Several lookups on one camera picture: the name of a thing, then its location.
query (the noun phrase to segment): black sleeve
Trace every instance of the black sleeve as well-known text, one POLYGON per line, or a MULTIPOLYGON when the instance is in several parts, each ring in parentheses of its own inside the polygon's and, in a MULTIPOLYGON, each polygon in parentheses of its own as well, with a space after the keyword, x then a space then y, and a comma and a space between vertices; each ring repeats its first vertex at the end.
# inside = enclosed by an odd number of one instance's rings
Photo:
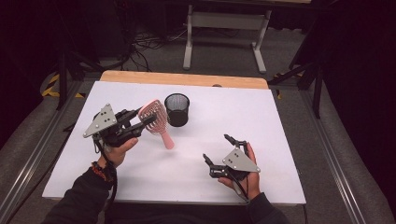
POLYGON ((76 179, 73 188, 52 207, 42 223, 96 223, 111 187, 90 168, 76 179))
POLYGON ((264 193, 257 195, 247 205, 247 211, 255 224, 285 224, 289 223, 285 215, 273 207, 264 193))

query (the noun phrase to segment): silver metal bracket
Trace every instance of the silver metal bracket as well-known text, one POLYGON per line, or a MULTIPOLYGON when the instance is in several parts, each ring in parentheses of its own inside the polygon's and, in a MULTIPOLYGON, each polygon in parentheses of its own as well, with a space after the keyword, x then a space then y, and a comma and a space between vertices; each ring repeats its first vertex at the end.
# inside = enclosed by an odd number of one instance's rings
POLYGON ((96 115, 90 127, 88 127, 87 131, 82 135, 83 137, 89 137, 94 133, 98 133, 108 127, 117 124, 116 115, 113 112, 110 104, 106 104, 103 107, 99 114, 96 115))
POLYGON ((223 159, 223 163, 234 170, 259 173, 260 168, 241 150, 236 147, 228 156, 223 159))

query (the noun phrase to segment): wooden tabletop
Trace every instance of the wooden tabletop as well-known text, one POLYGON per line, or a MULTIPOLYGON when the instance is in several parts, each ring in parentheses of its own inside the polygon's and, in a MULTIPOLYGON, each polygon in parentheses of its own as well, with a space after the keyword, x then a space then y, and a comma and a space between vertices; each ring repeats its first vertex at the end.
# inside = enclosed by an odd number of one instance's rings
POLYGON ((259 77, 224 77, 192 74, 105 71, 101 81, 164 85, 214 86, 268 90, 267 81, 259 77))

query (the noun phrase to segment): human hand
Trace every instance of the human hand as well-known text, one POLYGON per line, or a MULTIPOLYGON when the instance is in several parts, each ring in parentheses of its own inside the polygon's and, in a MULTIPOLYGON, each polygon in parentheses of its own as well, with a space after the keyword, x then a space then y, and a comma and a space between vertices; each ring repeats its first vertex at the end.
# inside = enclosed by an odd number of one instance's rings
MULTIPOLYGON (((113 161, 114 167, 117 168, 122 164, 126 152, 134 147, 138 142, 137 138, 131 138, 122 144, 120 147, 110 147, 110 150, 105 150, 106 156, 110 161, 113 161)), ((98 160, 98 165, 102 168, 106 167, 106 160, 103 155, 98 160)))
MULTIPOLYGON (((256 157, 250 143, 247 143, 247 154, 248 157, 254 162, 254 164, 257 164, 256 157)), ((220 177, 218 181, 227 186, 228 188, 233 189, 233 181, 231 179, 226 177, 220 177)), ((243 181, 240 181, 239 183, 241 184, 242 188, 244 188, 244 191, 247 193, 247 197, 250 200, 254 199, 257 195, 261 193, 259 185, 259 173, 251 172, 250 174, 248 174, 247 178, 245 178, 243 181)))

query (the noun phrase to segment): black mesh cup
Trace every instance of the black mesh cup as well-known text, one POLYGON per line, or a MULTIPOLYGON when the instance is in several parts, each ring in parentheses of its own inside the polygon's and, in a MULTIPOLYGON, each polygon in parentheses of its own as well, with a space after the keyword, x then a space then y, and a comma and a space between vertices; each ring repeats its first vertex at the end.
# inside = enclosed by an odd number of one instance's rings
POLYGON ((170 94, 165 99, 168 122, 171 126, 181 127, 189 120, 190 100, 181 93, 170 94))

